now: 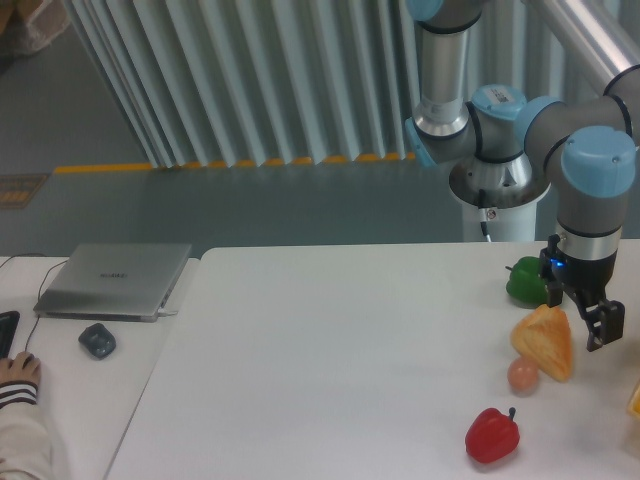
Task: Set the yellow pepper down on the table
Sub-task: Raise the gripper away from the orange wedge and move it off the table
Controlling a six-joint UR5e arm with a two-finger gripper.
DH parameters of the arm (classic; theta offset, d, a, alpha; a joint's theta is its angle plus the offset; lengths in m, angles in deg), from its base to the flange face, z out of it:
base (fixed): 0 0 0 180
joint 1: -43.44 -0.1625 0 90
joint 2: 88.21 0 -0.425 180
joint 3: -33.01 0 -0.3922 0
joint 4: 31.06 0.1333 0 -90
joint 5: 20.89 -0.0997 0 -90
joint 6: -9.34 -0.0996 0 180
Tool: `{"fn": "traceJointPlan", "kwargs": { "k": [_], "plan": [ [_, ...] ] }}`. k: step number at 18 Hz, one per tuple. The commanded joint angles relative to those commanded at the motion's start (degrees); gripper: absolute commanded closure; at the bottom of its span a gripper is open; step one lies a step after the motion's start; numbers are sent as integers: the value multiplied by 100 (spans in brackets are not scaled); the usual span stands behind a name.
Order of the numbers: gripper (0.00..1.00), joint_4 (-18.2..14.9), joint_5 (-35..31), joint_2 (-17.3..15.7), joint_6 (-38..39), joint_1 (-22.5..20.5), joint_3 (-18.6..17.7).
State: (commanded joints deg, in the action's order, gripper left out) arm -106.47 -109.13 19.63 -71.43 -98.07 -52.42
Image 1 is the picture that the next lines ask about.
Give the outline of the forearm in cream sleeve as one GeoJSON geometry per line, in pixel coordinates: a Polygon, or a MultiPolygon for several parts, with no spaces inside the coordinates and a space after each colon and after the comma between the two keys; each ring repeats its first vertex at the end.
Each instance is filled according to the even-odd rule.
{"type": "Polygon", "coordinates": [[[1,384],[1,478],[56,478],[51,436],[32,382],[1,384]]]}

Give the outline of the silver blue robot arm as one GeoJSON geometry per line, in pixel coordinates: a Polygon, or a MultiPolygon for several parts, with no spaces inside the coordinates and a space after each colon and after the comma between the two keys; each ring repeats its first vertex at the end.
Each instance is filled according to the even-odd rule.
{"type": "Polygon", "coordinates": [[[622,337],[624,306],[606,295],[636,177],[639,49],[599,1],[536,1],[534,10],[578,61],[598,96],[570,106],[526,99],[504,85],[463,95],[481,1],[411,1],[422,33],[421,98],[407,137],[426,166],[452,160],[451,192],[486,228],[492,211],[559,195],[556,230],[541,251],[546,301],[575,303],[597,350],[622,337]]]}

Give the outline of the person's hand on mouse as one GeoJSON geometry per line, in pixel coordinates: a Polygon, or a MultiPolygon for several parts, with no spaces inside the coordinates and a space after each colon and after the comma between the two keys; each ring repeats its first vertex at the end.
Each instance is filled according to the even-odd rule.
{"type": "Polygon", "coordinates": [[[1,384],[11,382],[29,383],[36,387],[41,382],[41,361],[38,365],[30,363],[26,368],[22,367],[22,352],[15,358],[3,358],[0,361],[0,381],[1,384]]]}

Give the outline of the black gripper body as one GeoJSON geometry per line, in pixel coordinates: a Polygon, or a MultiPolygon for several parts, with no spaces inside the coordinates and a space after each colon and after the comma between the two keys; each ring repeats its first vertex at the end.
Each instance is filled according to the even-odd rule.
{"type": "Polygon", "coordinates": [[[539,276],[544,284],[558,280],[569,296],[580,289],[606,292],[606,285],[613,276],[617,252],[601,258],[584,259],[571,255],[569,248],[561,245],[563,240],[560,234],[553,234],[540,251],[539,276]]]}

